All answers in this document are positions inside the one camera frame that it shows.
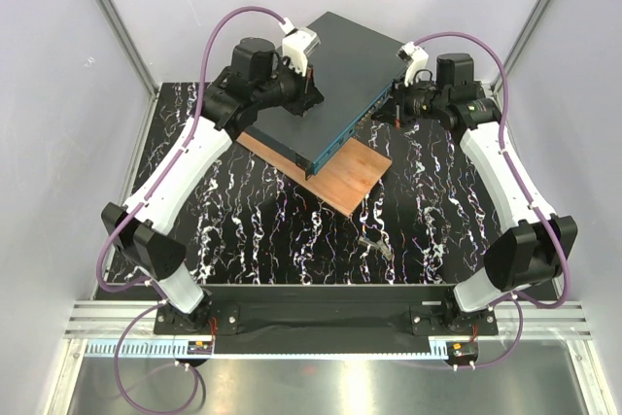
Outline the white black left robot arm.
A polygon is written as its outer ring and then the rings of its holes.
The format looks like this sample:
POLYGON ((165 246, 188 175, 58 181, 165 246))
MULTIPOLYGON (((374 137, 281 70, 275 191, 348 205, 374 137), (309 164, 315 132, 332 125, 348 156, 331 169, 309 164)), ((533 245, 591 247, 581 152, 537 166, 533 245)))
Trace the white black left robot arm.
POLYGON ((294 116, 323 102, 309 56, 319 45, 316 33, 301 28, 281 47, 261 38, 244 38, 231 62, 197 95, 195 114, 148 181, 123 205, 109 203, 101 213, 108 231, 103 249, 116 249, 143 273, 162 305, 187 332, 213 323, 211 295, 198 286, 186 265, 186 247, 169 233, 178 214, 208 168, 258 118, 281 107, 294 116))

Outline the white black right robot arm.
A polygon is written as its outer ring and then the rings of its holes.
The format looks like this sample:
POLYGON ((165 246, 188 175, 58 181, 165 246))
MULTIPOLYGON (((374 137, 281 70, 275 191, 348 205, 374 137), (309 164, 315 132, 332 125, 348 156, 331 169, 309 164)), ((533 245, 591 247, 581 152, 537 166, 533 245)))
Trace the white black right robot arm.
POLYGON ((442 327, 469 332, 503 297, 561 276, 578 227, 537 192, 506 139, 496 101, 474 78, 469 54, 439 56, 428 80, 419 77, 429 59, 423 48, 408 43, 397 55, 407 67, 393 83, 396 121, 439 121, 475 167, 501 223, 501 237, 485 252, 482 269, 456 284, 440 305, 442 327))

